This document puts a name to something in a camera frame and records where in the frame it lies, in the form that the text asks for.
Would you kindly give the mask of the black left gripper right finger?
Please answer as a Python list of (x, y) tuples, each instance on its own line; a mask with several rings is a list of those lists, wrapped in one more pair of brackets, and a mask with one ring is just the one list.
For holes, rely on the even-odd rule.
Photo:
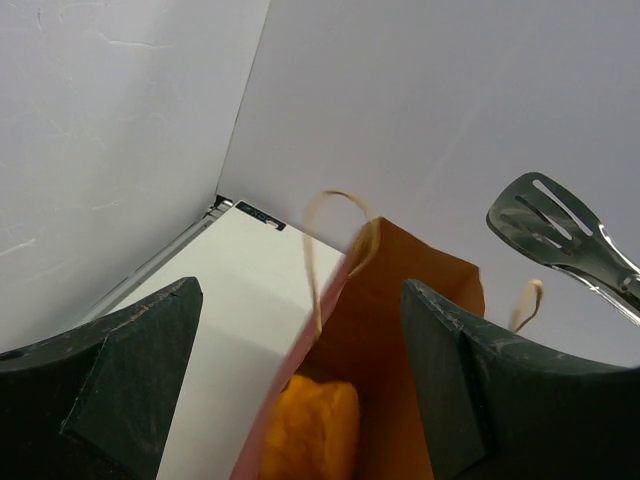
[(438, 479), (635, 479), (639, 372), (569, 355), (416, 280), (401, 320)]

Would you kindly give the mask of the large orange bread loaf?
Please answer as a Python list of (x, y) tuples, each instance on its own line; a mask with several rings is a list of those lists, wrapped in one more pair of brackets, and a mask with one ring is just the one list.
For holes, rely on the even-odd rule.
[(272, 411), (262, 479), (350, 479), (359, 441), (360, 402), (346, 382), (294, 375)]

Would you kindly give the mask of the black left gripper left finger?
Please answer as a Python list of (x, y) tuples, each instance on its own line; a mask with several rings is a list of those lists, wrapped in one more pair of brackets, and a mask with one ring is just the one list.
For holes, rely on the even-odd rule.
[(2, 478), (155, 478), (202, 304), (186, 277), (2, 353)]

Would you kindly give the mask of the red paper bag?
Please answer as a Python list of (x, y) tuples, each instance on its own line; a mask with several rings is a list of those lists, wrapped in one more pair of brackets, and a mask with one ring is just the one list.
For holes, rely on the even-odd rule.
[(290, 379), (302, 375), (356, 388), (360, 428), (350, 479), (438, 479), (402, 330), (401, 296), (408, 280), (487, 320), (477, 266), (429, 247), (385, 218), (370, 219), (330, 285), (314, 293), (311, 317), (275, 375), (233, 478), (262, 479), (272, 411)]

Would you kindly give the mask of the metal kitchen tongs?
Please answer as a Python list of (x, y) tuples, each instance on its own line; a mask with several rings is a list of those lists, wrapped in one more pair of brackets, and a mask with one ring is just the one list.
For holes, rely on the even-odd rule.
[(528, 259), (565, 274), (639, 324), (639, 266), (578, 197), (540, 172), (511, 182), (486, 214), (489, 229)]

